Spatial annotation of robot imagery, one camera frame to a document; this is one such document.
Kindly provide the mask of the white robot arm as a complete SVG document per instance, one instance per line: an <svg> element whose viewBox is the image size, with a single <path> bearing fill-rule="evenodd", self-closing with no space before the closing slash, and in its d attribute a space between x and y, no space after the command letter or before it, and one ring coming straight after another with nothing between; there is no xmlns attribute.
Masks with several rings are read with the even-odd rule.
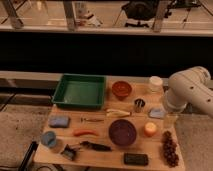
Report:
<svg viewBox="0 0 213 171"><path fill-rule="evenodd" d="M213 118L213 91L207 87L209 71L201 66L172 74L162 104L168 113L182 113L188 103Z"/></svg>

